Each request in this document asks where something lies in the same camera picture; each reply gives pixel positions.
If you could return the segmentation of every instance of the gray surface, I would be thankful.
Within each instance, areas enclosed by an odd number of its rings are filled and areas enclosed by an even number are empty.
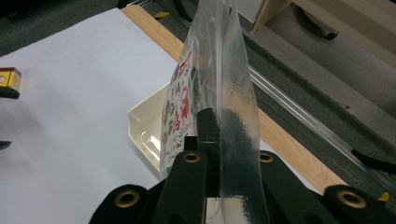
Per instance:
[[[396,69],[342,34],[326,34],[292,5],[247,36],[396,146]]]

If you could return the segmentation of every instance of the printed label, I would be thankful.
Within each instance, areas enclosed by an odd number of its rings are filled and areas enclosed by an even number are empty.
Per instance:
[[[163,111],[161,171],[171,167],[175,156],[183,151],[184,137],[193,134],[191,113],[192,49],[178,64],[172,76],[168,101]]]

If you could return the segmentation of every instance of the wooden board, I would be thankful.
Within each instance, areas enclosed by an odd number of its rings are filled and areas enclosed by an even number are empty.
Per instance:
[[[142,7],[128,6],[122,9],[122,12],[157,44],[162,46],[175,60],[178,60],[183,43],[154,20]],[[260,110],[259,113],[262,140],[272,147],[319,192],[324,192],[331,185],[345,185],[345,182],[340,177],[312,155],[264,112]]]

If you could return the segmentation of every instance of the white paper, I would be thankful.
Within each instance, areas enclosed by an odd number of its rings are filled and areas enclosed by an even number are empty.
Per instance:
[[[22,79],[0,99],[0,223],[88,223],[114,188],[155,185],[128,111],[176,65],[117,9],[1,57]]]

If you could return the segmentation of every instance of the metal rail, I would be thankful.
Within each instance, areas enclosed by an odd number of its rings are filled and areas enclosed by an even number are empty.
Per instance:
[[[254,84],[256,84],[261,90],[267,93],[272,99],[274,99],[295,118],[297,118],[297,120],[299,120],[302,124],[304,124],[307,128],[309,128],[312,132],[317,134],[323,140],[331,144],[350,161],[355,163],[355,165],[361,168],[368,176],[370,176],[381,187],[385,188],[391,195],[396,195],[396,183],[393,180],[387,178],[381,172],[369,168],[361,163],[358,158],[352,155],[352,146],[350,146],[337,134],[328,129],[323,123],[321,123],[314,116],[309,114],[300,105],[293,102],[289,98],[289,96],[287,96],[269,80],[263,77],[259,72],[254,70],[251,66],[249,67],[249,73],[251,80]]]

